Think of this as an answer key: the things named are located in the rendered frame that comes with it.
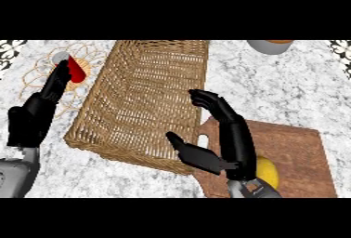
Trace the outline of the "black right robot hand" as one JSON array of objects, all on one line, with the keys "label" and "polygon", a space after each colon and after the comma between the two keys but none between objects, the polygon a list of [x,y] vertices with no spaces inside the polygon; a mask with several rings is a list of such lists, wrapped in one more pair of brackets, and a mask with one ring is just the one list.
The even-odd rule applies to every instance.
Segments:
[{"label": "black right robot hand", "polygon": [[249,181],[257,178],[257,153],[249,128],[243,117],[235,112],[224,98],[215,93],[189,89],[192,104],[205,108],[220,123],[221,155],[184,142],[171,131],[167,139],[186,165],[220,175],[226,171],[230,180]]}]

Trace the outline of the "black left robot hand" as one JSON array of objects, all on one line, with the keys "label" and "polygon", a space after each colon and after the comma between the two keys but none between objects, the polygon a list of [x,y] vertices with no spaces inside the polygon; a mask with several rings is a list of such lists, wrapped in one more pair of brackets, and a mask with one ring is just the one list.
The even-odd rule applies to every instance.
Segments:
[{"label": "black left robot hand", "polygon": [[40,147],[69,80],[68,62],[62,60],[50,73],[41,91],[31,94],[22,106],[9,109],[7,145],[10,147]]}]

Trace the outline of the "yellow lemon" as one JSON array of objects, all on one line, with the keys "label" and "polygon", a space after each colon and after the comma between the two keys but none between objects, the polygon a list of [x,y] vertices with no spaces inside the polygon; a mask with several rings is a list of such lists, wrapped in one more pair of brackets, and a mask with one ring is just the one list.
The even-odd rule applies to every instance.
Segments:
[{"label": "yellow lemon", "polygon": [[263,156],[257,159],[257,177],[277,189],[280,184],[279,170],[274,163]]}]

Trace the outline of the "brown wooden cutting board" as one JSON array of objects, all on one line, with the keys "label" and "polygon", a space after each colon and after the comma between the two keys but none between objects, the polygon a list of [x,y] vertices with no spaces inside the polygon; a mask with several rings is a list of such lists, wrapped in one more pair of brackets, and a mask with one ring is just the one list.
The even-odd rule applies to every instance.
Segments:
[{"label": "brown wooden cutting board", "polygon": [[[283,198],[336,198],[320,132],[314,129],[246,120],[257,154],[270,159],[279,170],[279,193]],[[218,121],[208,118],[199,136],[208,136],[206,148],[220,155]],[[229,198],[224,171],[220,176],[196,169],[205,197]]]}]

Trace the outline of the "woven wicker basket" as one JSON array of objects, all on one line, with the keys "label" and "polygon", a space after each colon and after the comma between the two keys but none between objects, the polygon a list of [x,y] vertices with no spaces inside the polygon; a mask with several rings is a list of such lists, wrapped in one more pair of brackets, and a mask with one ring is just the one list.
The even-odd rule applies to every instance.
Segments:
[{"label": "woven wicker basket", "polygon": [[205,87],[206,40],[119,40],[65,135],[69,147],[183,175],[167,140],[198,142],[202,112],[187,91]]}]

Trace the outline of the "tan lace placemat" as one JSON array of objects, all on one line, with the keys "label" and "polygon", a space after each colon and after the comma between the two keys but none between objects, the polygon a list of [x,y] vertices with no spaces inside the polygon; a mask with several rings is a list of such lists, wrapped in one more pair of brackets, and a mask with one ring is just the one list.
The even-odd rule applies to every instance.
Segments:
[{"label": "tan lace placemat", "polygon": [[55,118],[83,106],[89,90],[108,58],[96,43],[55,46],[22,76],[19,99],[41,98],[56,106]]}]

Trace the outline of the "red can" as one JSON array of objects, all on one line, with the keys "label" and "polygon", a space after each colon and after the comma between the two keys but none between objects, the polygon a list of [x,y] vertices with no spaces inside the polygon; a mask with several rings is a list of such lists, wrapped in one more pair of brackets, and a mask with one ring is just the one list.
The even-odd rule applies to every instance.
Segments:
[{"label": "red can", "polygon": [[78,65],[77,60],[66,51],[60,51],[53,55],[52,62],[55,65],[65,60],[68,62],[68,73],[71,74],[71,82],[74,84],[81,83],[86,80],[87,74],[83,67]]}]

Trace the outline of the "grey pot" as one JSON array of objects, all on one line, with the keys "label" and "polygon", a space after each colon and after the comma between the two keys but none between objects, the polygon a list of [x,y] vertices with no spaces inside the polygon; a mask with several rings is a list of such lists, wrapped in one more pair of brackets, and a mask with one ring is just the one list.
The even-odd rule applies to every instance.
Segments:
[{"label": "grey pot", "polygon": [[248,40],[246,43],[265,55],[282,54],[292,45],[292,41]]}]

